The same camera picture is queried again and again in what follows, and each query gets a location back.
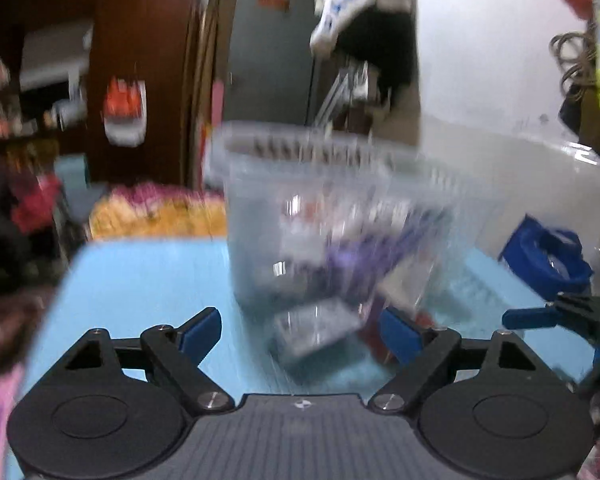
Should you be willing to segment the grey packet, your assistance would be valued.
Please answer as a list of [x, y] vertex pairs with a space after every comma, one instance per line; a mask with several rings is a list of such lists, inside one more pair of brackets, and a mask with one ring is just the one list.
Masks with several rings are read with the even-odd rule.
[[302, 361], [358, 332], [364, 318], [337, 298], [323, 299], [276, 314], [270, 349], [279, 362]]

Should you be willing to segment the blue printed tote bag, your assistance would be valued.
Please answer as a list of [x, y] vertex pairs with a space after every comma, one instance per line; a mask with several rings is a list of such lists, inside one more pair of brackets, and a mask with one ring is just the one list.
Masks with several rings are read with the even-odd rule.
[[551, 229], [528, 214], [509, 237], [498, 261], [545, 301], [583, 295], [594, 274], [575, 232]]

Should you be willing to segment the white plastic laundry basket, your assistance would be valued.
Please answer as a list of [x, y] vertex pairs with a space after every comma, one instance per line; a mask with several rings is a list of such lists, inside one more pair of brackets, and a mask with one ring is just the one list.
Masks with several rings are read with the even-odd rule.
[[204, 148], [226, 201], [238, 304], [269, 316], [338, 297], [417, 309], [462, 265], [494, 193], [402, 144], [226, 122]]

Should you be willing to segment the orange white hanging bag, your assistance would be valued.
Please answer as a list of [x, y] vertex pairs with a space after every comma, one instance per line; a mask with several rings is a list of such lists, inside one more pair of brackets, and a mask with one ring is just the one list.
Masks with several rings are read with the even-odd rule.
[[147, 128], [146, 84], [114, 77], [108, 84], [102, 110], [108, 142], [122, 148], [143, 144]]

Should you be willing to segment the grey door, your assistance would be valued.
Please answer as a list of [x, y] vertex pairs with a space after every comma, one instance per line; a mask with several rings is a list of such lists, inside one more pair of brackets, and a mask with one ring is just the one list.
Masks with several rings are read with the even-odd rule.
[[317, 24], [314, 0], [236, 0], [228, 47], [223, 119], [309, 121]]

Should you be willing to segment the dark red wooden wardrobe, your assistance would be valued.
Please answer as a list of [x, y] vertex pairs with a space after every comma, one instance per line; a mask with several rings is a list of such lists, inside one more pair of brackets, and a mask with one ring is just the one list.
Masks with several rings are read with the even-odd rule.
[[[32, 30], [77, 18], [94, 23], [81, 140], [94, 179], [185, 182], [186, 92], [200, 5], [201, 0], [21, 0]], [[146, 136], [137, 148], [119, 148], [106, 138], [105, 93], [114, 77], [146, 84]]]

